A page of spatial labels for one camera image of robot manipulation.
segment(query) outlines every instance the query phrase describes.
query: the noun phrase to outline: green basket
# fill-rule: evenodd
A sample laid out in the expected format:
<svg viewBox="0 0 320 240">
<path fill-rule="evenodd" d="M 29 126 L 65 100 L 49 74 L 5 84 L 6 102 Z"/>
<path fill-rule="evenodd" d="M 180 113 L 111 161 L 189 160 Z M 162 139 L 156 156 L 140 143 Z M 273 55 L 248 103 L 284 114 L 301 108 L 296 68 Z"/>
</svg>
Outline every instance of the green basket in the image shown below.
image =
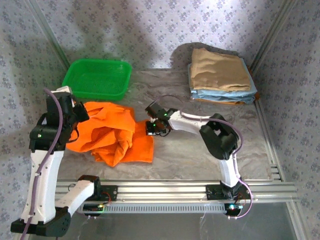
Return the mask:
<svg viewBox="0 0 320 240">
<path fill-rule="evenodd" d="M 78 59 L 71 64 L 62 86 L 78 98 L 121 100 L 127 91 L 132 67 L 124 61 Z"/>
</svg>

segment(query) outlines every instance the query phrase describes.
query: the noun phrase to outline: patterned wall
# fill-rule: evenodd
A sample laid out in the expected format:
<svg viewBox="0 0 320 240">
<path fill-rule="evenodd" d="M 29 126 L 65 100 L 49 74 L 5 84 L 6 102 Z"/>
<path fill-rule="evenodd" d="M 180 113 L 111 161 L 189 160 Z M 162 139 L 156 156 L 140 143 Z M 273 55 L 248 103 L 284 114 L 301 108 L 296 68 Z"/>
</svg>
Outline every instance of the patterned wall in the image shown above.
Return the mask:
<svg viewBox="0 0 320 240">
<path fill-rule="evenodd" d="M 38 0 L 70 62 L 120 59 L 138 69 L 185 68 L 193 47 L 206 45 L 238 52 L 250 64 L 281 2 Z"/>
<path fill-rule="evenodd" d="M 30 178 L 29 132 L 45 111 L 43 87 L 65 70 L 24 1 L 0 1 L 0 239 L 12 239 Z"/>
<path fill-rule="evenodd" d="M 287 181 L 320 239 L 320 3 L 298 1 L 256 79 Z"/>
</svg>

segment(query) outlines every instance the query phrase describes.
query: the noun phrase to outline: orange cloth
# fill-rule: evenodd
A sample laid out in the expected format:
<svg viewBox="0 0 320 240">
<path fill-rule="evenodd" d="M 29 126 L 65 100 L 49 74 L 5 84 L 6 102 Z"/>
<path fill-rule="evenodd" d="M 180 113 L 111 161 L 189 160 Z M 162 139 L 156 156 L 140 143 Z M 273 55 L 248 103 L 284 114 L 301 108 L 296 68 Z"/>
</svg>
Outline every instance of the orange cloth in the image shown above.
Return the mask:
<svg viewBox="0 0 320 240">
<path fill-rule="evenodd" d="M 146 134 L 146 121 L 135 122 L 134 109 L 111 102 L 86 102 L 90 119 L 77 126 L 79 138 L 66 147 L 74 152 L 91 151 L 97 162 L 111 167 L 124 162 L 151 163 L 154 139 Z M 73 131 L 70 139 L 75 139 Z"/>
</svg>

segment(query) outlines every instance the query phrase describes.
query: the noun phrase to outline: beige folded cloth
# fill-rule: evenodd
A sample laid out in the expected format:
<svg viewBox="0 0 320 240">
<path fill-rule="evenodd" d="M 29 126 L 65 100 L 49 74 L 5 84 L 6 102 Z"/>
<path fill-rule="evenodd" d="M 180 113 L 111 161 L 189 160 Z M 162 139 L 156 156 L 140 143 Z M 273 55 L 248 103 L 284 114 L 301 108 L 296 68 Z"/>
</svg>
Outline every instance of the beige folded cloth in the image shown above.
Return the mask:
<svg viewBox="0 0 320 240">
<path fill-rule="evenodd" d="M 249 91 L 250 78 L 238 56 L 193 49 L 190 87 L 217 91 Z"/>
</svg>

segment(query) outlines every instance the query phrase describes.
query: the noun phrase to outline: light blue folded cloth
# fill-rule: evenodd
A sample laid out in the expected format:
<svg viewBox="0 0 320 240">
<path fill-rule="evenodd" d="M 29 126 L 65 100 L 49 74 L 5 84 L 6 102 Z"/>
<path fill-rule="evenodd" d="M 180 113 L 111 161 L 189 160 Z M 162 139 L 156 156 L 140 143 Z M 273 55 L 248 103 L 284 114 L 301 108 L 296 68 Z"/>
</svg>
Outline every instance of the light blue folded cloth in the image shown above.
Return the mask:
<svg viewBox="0 0 320 240">
<path fill-rule="evenodd" d="M 208 90 L 208 89 L 193 89 L 190 87 L 191 98 L 192 99 L 203 99 L 215 102 L 245 102 L 246 104 L 252 104 L 255 100 L 255 94 L 257 93 L 254 80 L 252 79 L 245 61 L 241 58 L 244 69 L 246 70 L 249 78 L 251 89 L 250 91 L 218 91 L 218 90 Z M 188 78 L 190 85 L 190 66 L 188 65 Z"/>
</svg>

